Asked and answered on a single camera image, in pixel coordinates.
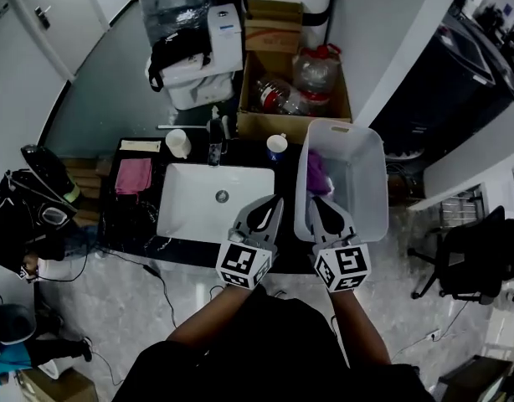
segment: door handle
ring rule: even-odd
[[[47,18],[47,12],[50,10],[51,6],[49,6],[47,9],[42,10],[39,6],[37,6],[33,12],[36,14],[36,17],[38,17],[39,22],[43,27],[47,30],[50,27],[50,21]]]

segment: purple cloth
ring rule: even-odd
[[[122,159],[117,173],[116,193],[138,195],[151,186],[151,159]]]
[[[313,150],[307,153],[307,190],[315,195],[328,195],[332,191],[322,157]]]

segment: black countertop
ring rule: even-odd
[[[186,130],[192,143],[188,159],[175,158],[163,138],[127,138],[127,140],[161,141],[161,150],[154,152],[121,151],[118,145],[111,175],[103,187],[102,210],[99,230],[100,245],[133,255],[146,256],[180,264],[215,267],[219,245],[197,241],[168,239],[157,235],[158,210],[167,165],[171,162],[206,163],[208,155],[208,133],[204,129]],[[271,272],[309,274],[313,273],[308,255],[311,243],[299,241],[294,234],[294,202],[296,174],[301,146],[290,144],[285,158],[279,163],[266,156],[264,142],[231,140],[228,151],[222,156],[220,165],[235,167],[271,168],[275,173],[275,193],[283,195],[285,210],[280,232],[276,239],[279,256]],[[116,177],[121,159],[150,157],[152,159],[151,187],[136,195],[116,195]]]

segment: cardboard box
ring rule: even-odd
[[[315,120],[309,116],[270,115],[254,109],[252,90],[255,81],[270,72],[292,81],[292,55],[273,52],[248,52],[238,111],[239,136],[248,140],[266,140],[274,134],[286,134],[289,142],[303,144],[307,127]],[[347,86],[339,70],[329,106],[330,117],[337,121],[352,121]]]
[[[39,369],[20,372],[23,393],[28,400],[39,402],[97,402],[93,381],[74,369],[68,369],[59,379],[51,379]]]
[[[244,20],[246,50],[295,54],[302,19],[299,3],[249,0]]]

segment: faucet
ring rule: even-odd
[[[225,139],[224,126],[221,119],[217,118],[209,121],[208,134],[208,165],[217,167],[220,165]]]

